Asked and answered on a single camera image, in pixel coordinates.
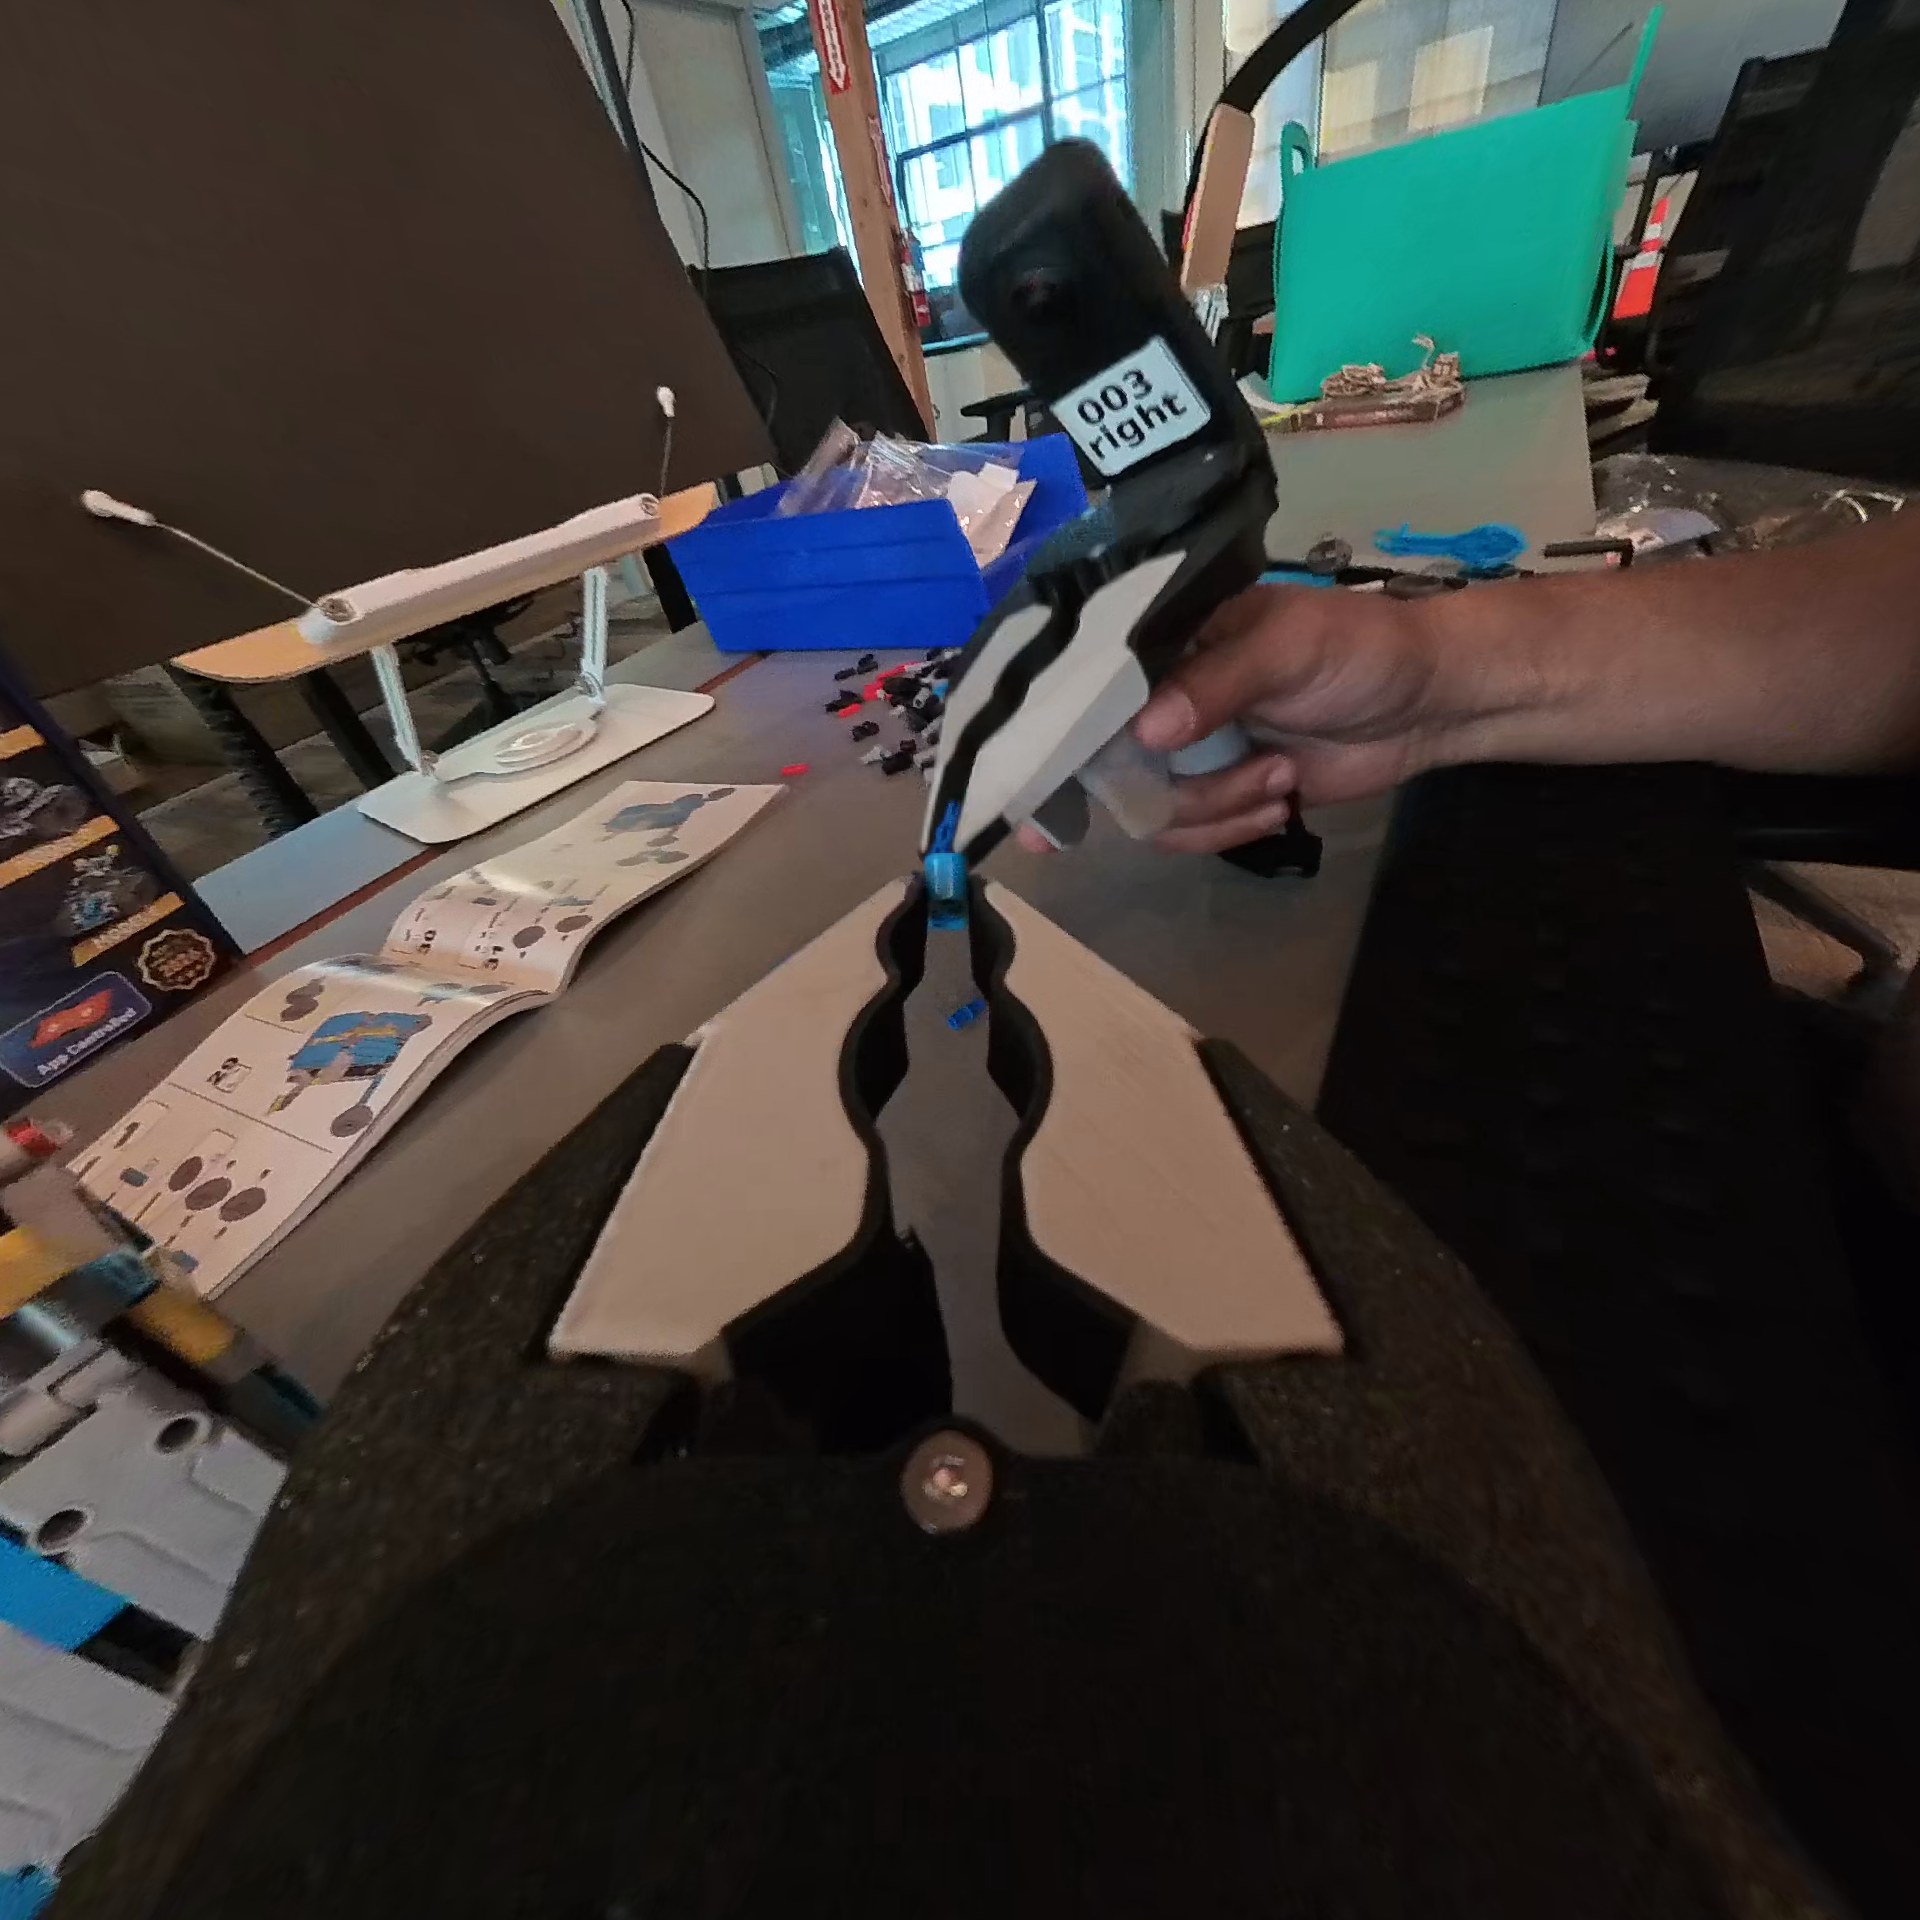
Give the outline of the person's black trousers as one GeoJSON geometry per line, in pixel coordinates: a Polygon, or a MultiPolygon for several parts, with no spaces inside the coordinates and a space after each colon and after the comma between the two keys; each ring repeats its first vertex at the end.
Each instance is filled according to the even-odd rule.
{"type": "Polygon", "coordinates": [[[1314,1112],[1567,1405],[1792,1835],[1914,1915],[1914,1430],[1707,771],[1414,774],[1314,1112]]]}

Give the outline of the person's right hand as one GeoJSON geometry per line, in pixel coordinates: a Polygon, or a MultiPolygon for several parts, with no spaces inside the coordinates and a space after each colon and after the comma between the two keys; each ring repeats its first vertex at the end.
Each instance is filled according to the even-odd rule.
{"type": "Polygon", "coordinates": [[[1172,774],[1165,857],[1230,857],[1301,801],[1370,801],[1408,774],[1433,734],[1433,614],[1376,593],[1240,593],[1135,718],[1154,754],[1245,734],[1245,754],[1172,774]]]}

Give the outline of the blue brick robot model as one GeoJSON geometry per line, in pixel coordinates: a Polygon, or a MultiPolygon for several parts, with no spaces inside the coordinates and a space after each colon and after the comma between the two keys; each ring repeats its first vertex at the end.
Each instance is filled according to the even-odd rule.
{"type": "Polygon", "coordinates": [[[44,1915],[159,1754],[317,1396],[208,1309],[269,1171],[0,1125],[0,1895],[44,1915]]]}

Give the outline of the open instruction booklet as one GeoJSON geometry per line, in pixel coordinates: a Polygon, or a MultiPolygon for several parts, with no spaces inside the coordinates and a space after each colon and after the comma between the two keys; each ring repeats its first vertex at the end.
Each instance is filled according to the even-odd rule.
{"type": "Polygon", "coordinates": [[[100,1144],[84,1201],[135,1219],[197,1301],[301,1225],[430,1077],[500,1022],[564,992],[582,945],[721,857],[782,784],[631,774],[578,825],[437,881],[377,960],[249,992],[100,1144]]]}

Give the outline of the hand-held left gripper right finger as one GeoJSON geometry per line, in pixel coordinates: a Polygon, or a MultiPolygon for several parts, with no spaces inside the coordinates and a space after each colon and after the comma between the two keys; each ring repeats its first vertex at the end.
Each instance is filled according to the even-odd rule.
{"type": "Polygon", "coordinates": [[[1082,1423],[1131,1384],[1341,1358],[1274,1182],[1204,1042],[1014,890],[971,890],[984,1077],[1014,1103],[995,1322],[1082,1423]]]}

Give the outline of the person's right forearm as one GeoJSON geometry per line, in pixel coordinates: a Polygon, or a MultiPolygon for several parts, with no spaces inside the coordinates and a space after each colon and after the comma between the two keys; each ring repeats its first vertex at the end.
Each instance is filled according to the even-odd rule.
{"type": "Polygon", "coordinates": [[[1452,761],[1914,774],[1914,515],[1784,552],[1462,593],[1433,614],[1433,692],[1408,750],[1408,771],[1452,761]]]}

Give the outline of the white metal stand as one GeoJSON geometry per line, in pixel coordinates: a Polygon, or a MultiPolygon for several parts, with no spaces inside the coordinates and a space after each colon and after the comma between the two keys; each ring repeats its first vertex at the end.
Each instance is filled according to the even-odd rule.
{"type": "Polygon", "coordinates": [[[618,632],[610,571],[582,571],[578,683],[562,698],[533,698],[528,718],[472,734],[469,750],[442,750],[442,754],[422,750],[400,644],[377,644],[377,683],[383,683],[383,704],[400,722],[401,774],[377,784],[356,801],[356,819],[377,819],[383,831],[401,831],[422,849],[453,849],[453,843],[472,843],[509,819],[649,754],[653,735],[671,735],[719,704],[710,692],[618,683],[610,675],[610,632],[618,632]]]}

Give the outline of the black curved tube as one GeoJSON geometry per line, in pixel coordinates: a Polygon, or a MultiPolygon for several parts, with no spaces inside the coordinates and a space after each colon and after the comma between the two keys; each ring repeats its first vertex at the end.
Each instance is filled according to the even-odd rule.
{"type": "Polygon", "coordinates": [[[1192,197],[1184,197],[1184,294],[1214,294],[1230,284],[1230,258],[1240,258],[1240,201],[1255,182],[1255,140],[1261,140],[1261,98],[1264,85],[1314,46],[1330,37],[1330,21],[1348,21],[1356,0],[1307,0],[1287,5],[1217,85],[1204,140],[1192,152],[1192,197]]]}

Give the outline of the clear plastic bag pile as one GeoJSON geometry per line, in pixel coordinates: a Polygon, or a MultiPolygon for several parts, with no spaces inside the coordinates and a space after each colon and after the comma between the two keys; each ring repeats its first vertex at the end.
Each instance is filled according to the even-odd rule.
{"type": "Polygon", "coordinates": [[[949,507],[971,571],[995,571],[1034,507],[1034,481],[984,452],[855,435],[851,419],[830,419],[782,481],[780,518],[869,507],[949,507]]]}

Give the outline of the brown flat box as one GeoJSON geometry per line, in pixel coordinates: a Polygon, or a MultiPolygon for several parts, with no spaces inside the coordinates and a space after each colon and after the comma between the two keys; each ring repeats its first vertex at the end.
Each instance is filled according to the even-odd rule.
{"type": "Polygon", "coordinates": [[[1423,364],[1382,372],[1382,364],[1341,364],[1323,372],[1323,397],[1281,401],[1281,435],[1330,435],[1330,428],[1433,428],[1462,412],[1462,358],[1414,332],[1423,364]]]}

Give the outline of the wooden post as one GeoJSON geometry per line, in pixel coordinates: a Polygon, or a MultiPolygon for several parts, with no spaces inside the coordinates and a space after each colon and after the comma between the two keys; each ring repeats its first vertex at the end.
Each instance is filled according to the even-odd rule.
{"type": "Polygon", "coordinates": [[[813,68],[828,68],[838,189],[851,189],[855,271],[860,271],[869,316],[894,349],[894,372],[915,397],[915,419],[935,428],[941,412],[928,389],[915,294],[902,271],[909,239],[902,239],[902,209],[894,209],[894,162],[885,162],[885,128],[881,128],[881,68],[869,68],[860,0],[808,0],[808,37],[813,37],[813,68]]]}

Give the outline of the blue plastic bin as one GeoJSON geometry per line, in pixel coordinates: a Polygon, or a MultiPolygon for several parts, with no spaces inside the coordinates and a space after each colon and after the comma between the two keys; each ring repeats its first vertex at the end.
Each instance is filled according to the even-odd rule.
{"type": "Polygon", "coordinates": [[[995,571],[971,563],[968,518],[941,500],[780,515],[782,490],[752,490],[671,534],[690,614],[721,651],[971,644],[971,632],[1024,580],[1024,563],[1086,515],[1074,435],[976,452],[1034,481],[995,571]]]}

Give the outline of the large window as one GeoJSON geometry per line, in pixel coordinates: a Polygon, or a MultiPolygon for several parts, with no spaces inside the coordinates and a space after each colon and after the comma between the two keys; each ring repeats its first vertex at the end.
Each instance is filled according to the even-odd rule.
{"type": "MultiPolygon", "coordinates": [[[[971,340],[960,294],[968,222],[1048,149],[1095,140],[1135,182],[1135,5],[1131,0],[881,0],[860,5],[881,68],[881,149],[928,281],[928,340],[971,340]]],[[[808,5],[752,5],[802,251],[851,251],[851,182],[830,152],[808,5]]]]}

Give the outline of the tan flat board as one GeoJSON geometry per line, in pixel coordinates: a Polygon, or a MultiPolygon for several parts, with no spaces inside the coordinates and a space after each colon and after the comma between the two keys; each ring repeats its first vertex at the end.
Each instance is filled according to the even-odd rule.
{"type": "MultiPolygon", "coordinates": [[[[636,534],[636,552],[649,552],[649,543],[671,543],[671,534],[681,534],[681,525],[702,525],[710,515],[719,515],[719,481],[671,490],[671,500],[662,500],[662,534],[636,534]]],[[[301,644],[301,641],[299,641],[299,614],[289,614],[289,623],[269,623],[269,632],[249,632],[249,641],[176,651],[176,671],[221,675],[221,683],[289,683],[289,675],[356,664],[356,651],[377,651],[377,644],[430,641],[430,632],[442,632],[442,623],[457,623],[457,614],[492,614],[492,605],[528,601],[528,593],[483,593],[483,601],[457,601],[457,605],[437,614],[437,623],[430,623],[430,614],[400,614],[400,632],[348,632],[348,641],[335,641],[335,644],[301,644]]]]}

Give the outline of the grey desk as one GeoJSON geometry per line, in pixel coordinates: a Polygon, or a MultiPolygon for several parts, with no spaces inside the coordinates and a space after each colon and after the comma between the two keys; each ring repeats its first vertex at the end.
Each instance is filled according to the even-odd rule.
{"type": "MultiPolygon", "coordinates": [[[[830,651],[721,664],[710,632],[680,632],[618,664],[618,683],[690,683],[719,704],[590,784],[469,849],[401,849],[335,807],[238,857],[226,881],[199,881],[199,905],[238,944],[284,944],[256,944],[249,973],[221,981],[171,1023],[76,1066],[66,1087],[28,1094],[28,1112],[90,1144],[267,981],[383,945],[412,897],[500,849],[541,843],[626,774],[764,784],[802,771],[710,869],[610,926],[562,1002],[469,1042],[348,1188],[226,1287],[238,1328],[256,1328],[311,1392],[335,1392],[400,1301],[662,1042],[710,1023],[767,967],[909,869],[928,784],[855,761],[860,750],[828,718],[830,671],[830,651]]],[[[1245,881],[1214,857],[1161,857],[1103,819],[1074,857],[1003,849],[984,881],[1195,1034],[1240,1042],[1281,1094],[1314,1103],[1376,890],[1382,801],[1314,807],[1314,831],[1323,881],[1245,881]]]]}

